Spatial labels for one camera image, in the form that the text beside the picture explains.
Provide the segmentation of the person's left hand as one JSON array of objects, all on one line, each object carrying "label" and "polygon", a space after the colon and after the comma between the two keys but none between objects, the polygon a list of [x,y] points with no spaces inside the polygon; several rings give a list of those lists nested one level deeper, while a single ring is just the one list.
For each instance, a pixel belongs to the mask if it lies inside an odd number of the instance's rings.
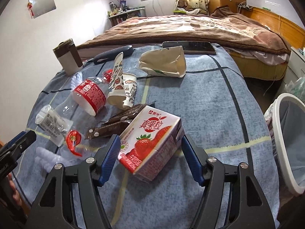
[{"label": "person's left hand", "polygon": [[18,207],[22,206],[22,199],[20,197],[19,192],[17,191],[16,187],[15,187],[15,183],[12,180],[12,173],[8,174],[8,182],[9,182],[9,186],[12,190],[12,199],[14,200],[14,202],[16,203],[16,205]]}]

